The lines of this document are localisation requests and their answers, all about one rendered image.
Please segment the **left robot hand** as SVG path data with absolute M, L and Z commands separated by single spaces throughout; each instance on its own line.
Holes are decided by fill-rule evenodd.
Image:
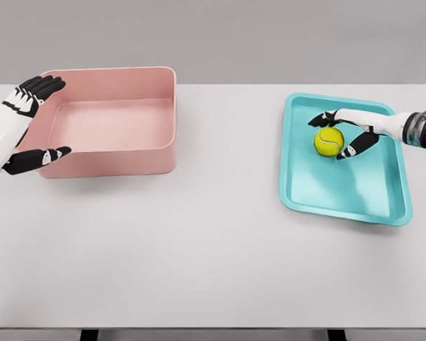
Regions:
M 19 86 L 0 104 L 0 172 L 18 175 L 45 167 L 72 152 L 68 146 L 16 153 L 40 107 L 65 87 L 61 77 L 36 76 Z

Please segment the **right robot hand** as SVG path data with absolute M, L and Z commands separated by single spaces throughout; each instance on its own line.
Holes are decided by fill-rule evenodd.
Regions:
M 399 141 L 402 137 L 400 125 L 392 119 L 395 116 L 360 111 L 355 109 L 338 109 L 334 112 L 324 112 L 311 119 L 308 124 L 314 127 L 335 126 L 340 123 L 353 124 L 361 127 L 364 132 L 356 137 L 341 153 L 337 160 L 357 156 L 378 143 L 380 136 L 390 136 Z

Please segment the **blue rectangular tray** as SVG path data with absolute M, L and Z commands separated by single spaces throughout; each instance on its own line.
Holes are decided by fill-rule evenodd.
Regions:
M 409 223 L 413 209 L 399 142 L 382 136 L 369 150 L 340 161 L 316 152 L 318 130 L 308 122 L 341 108 L 394 113 L 380 102 L 300 92 L 290 95 L 283 115 L 280 201 L 299 212 L 391 226 Z

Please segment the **yellow tennis ball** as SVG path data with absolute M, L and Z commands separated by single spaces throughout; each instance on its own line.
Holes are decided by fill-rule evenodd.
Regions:
M 334 127 L 320 129 L 313 139 L 316 152 L 324 157 L 336 157 L 342 151 L 344 143 L 342 131 Z

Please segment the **pink rectangular basket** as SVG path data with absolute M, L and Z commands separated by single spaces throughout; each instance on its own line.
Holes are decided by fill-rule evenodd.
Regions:
M 169 173 L 177 165 L 177 76 L 166 66 L 49 70 L 65 87 L 40 106 L 19 152 L 68 146 L 44 178 Z

